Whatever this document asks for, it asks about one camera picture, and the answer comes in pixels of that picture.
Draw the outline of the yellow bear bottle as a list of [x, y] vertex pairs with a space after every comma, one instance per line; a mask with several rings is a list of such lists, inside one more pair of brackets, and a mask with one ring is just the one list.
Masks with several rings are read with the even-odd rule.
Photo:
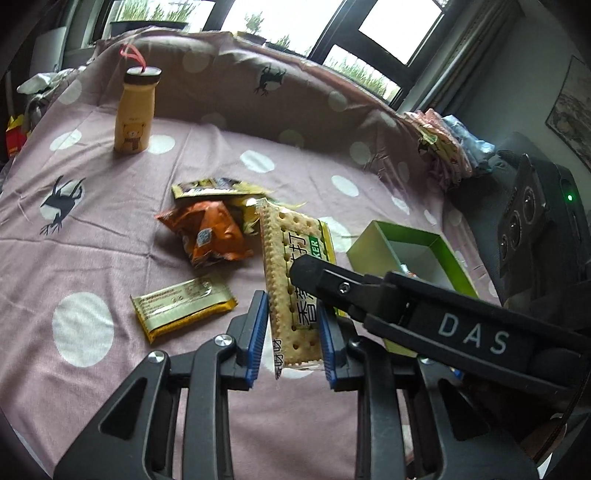
[[140, 51], [126, 43], [119, 50], [121, 57], [133, 60], [135, 66], [126, 69], [123, 91], [118, 104], [114, 149], [120, 154], [136, 154], [149, 146], [155, 112], [155, 90], [161, 70], [148, 66]]

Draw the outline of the crumpled clothes pile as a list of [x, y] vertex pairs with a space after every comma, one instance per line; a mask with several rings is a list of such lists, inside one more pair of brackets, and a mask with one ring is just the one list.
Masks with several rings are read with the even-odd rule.
[[430, 159], [430, 175], [444, 191], [492, 172], [496, 146], [473, 135], [454, 115], [429, 109], [404, 112], [403, 118], [418, 133], [418, 150]]

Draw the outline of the green cardboard box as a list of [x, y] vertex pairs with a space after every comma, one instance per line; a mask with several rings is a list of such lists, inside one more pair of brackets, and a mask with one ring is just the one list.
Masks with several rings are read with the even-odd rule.
[[390, 271], [476, 298], [474, 283], [447, 239], [437, 233], [374, 220], [346, 252], [353, 271], [383, 277]]

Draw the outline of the pink polka dot deer cloth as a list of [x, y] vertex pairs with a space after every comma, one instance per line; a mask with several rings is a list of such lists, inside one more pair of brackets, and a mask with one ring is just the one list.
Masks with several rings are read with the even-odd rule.
[[229, 33], [128, 40], [162, 72], [148, 149], [113, 148], [127, 68], [114, 40], [50, 106], [1, 195], [1, 407], [47, 472], [151, 349], [132, 298], [194, 275], [156, 218], [176, 183], [266, 187], [328, 224], [341, 265], [375, 220], [436, 232], [497, 301], [417, 134], [376, 97]]

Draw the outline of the window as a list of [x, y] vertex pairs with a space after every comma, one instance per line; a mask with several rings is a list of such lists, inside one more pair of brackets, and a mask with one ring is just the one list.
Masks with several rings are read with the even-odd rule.
[[466, 1], [69, 1], [62, 65], [85, 63], [123, 23], [245, 33], [328, 66], [399, 107], [468, 8]]

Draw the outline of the dark yellow flat snack packet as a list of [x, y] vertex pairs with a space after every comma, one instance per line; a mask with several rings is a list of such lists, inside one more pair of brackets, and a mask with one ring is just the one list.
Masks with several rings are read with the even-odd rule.
[[173, 184], [171, 186], [171, 192], [175, 200], [214, 196], [269, 196], [271, 193], [269, 189], [228, 177], [206, 178]]

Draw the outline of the gold snack bar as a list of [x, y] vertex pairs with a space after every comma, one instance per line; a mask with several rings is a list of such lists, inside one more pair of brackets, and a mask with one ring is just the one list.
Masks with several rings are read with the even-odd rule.
[[137, 320], [150, 344], [159, 337], [238, 306], [228, 285], [216, 274], [131, 297]]

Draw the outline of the orange snack bag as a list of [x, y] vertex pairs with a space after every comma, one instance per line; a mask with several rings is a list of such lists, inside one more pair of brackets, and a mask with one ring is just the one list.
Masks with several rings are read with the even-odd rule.
[[253, 256], [242, 228], [222, 201], [200, 201], [161, 212], [155, 219], [181, 239], [193, 267]]

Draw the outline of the yellow green snack packet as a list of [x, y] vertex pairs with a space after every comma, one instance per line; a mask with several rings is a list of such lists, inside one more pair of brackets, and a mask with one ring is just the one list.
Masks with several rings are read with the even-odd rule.
[[256, 208], [263, 201], [290, 210], [297, 210], [304, 206], [304, 203], [289, 204], [264, 196], [235, 196], [224, 200], [223, 203], [228, 208], [232, 219], [242, 229], [242, 233], [246, 236], [256, 236], [259, 234], [259, 213]]

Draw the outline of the wall picture frame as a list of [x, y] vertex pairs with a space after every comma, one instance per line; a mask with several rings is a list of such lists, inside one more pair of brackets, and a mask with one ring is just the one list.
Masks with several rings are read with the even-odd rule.
[[546, 125], [590, 169], [590, 69], [572, 56]]

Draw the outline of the red yellow package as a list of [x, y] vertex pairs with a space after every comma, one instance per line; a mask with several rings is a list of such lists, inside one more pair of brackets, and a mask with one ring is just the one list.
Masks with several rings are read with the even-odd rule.
[[14, 158], [23, 148], [28, 139], [29, 132], [24, 126], [24, 115], [16, 118], [10, 117], [6, 128], [6, 148], [9, 158]]

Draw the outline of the cracker pack green label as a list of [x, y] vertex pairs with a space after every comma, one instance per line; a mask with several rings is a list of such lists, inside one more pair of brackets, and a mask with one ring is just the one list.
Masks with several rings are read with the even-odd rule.
[[321, 220], [262, 199], [256, 202], [269, 295], [274, 374], [322, 361], [317, 299], [294, 286], [290, 269], [304, 255], [335, 262], [329, 228]]

